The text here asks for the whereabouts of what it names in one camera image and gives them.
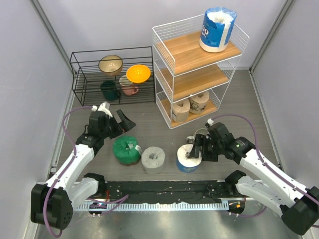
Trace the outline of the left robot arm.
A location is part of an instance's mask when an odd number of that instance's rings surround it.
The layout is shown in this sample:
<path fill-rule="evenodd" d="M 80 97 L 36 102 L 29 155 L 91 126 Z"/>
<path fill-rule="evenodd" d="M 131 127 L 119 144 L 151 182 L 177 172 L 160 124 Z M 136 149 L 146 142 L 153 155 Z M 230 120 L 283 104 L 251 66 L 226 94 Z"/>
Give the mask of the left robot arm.
<path fill-rule="evenodd" d="M 60 169 L 45 183 L 37 183 L 31 191 L 30 219 L 33 223 L 64 230 L 73 217 L 74 209 L 90 196 L 102 198 L 106 193 L 104 177 L 88 174 L 75 184 L 86 165 L 112 139 L 133 129 L 136 124 L 122 110 L 117 110 L 117 122 L 104 104 L 93 106 L 84 132 L 73 144 L 73 150 Z"/>

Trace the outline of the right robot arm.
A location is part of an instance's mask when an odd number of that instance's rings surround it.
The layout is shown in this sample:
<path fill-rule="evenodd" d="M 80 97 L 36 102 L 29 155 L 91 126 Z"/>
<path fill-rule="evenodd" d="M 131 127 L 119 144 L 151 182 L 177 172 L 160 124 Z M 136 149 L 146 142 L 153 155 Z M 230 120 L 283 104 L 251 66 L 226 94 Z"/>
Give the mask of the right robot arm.
<path fill-rule="evenodd" d="M 246 168 L 261 179 L 252 179 L 236 170 L 225 178 L 225 191 L 229 196 L 239 194 L 253 198 L 279 215 L 294 233 L 303 236 L 319 219 L 319 190 L 291 178 L 270 162 L 245 137 L 235 138 L 221 123 L 206 123 L 205 133 L 196 131 L 186 141 L 191 144 L 188 158 L 201 158 L 216 162 L 223 155 L 226 159 Z"/>

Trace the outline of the brown paper roll with print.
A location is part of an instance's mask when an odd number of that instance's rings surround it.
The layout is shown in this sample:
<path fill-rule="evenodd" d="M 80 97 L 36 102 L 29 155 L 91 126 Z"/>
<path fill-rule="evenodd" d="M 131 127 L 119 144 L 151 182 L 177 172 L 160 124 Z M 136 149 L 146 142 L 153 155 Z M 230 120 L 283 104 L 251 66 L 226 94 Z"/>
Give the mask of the brown paper roll with print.
<path fill-rule="evenodd" d="M 189 97 L 190 112 L 193 114 L 201 114 L 209 101 L 209 92 L 204 91 L 195 96 Z"/>

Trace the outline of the blue white paper roll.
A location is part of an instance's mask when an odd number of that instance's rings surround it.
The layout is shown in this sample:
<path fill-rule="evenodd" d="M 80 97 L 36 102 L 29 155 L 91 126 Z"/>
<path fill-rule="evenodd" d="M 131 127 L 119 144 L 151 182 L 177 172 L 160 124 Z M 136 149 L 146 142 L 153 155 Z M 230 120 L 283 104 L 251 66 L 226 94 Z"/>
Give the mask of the blue white paper roll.
<path fill-rule="evenodd" d="M 210 53 L 224 51 L 229 43 L 237 13 L 225 7 L 209 8 L 204 14 L 200 47 Z"/>

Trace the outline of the blue paper roll with pictures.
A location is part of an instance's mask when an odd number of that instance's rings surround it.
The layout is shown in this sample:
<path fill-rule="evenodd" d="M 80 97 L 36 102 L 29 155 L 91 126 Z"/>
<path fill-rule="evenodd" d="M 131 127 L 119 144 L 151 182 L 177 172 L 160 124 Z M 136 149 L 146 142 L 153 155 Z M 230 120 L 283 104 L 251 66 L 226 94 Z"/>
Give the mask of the blue paper roll with pictures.
<path fill-rule="evenodd" d="M 177 150 L 176 165 L 179 171 L 183 173 L 196 171 L 202 161 L 201 154 L 199 154 L 199 158 L 187 158 L 192 148 L 193 144 L 185 144 Z"/>

